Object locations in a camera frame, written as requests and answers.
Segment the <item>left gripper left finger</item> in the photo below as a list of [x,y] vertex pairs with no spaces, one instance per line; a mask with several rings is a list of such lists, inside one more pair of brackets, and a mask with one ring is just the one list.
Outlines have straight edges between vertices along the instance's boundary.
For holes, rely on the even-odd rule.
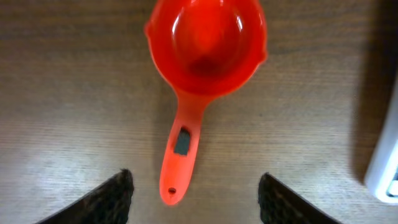
[[122,169],[82,198],[37,224],[126,224],[133,193],[132,173]]

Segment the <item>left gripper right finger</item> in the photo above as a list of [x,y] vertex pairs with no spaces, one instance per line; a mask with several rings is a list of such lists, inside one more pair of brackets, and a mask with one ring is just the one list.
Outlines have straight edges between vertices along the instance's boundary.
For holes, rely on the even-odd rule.
[[339,224],[268,172],[259,182],[258,204],[264,224]]

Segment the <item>orange plastic measuring scoop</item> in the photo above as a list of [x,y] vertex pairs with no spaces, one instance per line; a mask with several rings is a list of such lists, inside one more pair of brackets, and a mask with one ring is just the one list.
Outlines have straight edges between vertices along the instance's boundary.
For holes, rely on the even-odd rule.
[[241,88],[266,61],[258,0],[159,0],[145,26],[152,60],[177,97],[159,193],[178,204],[192,178],[207,106]]

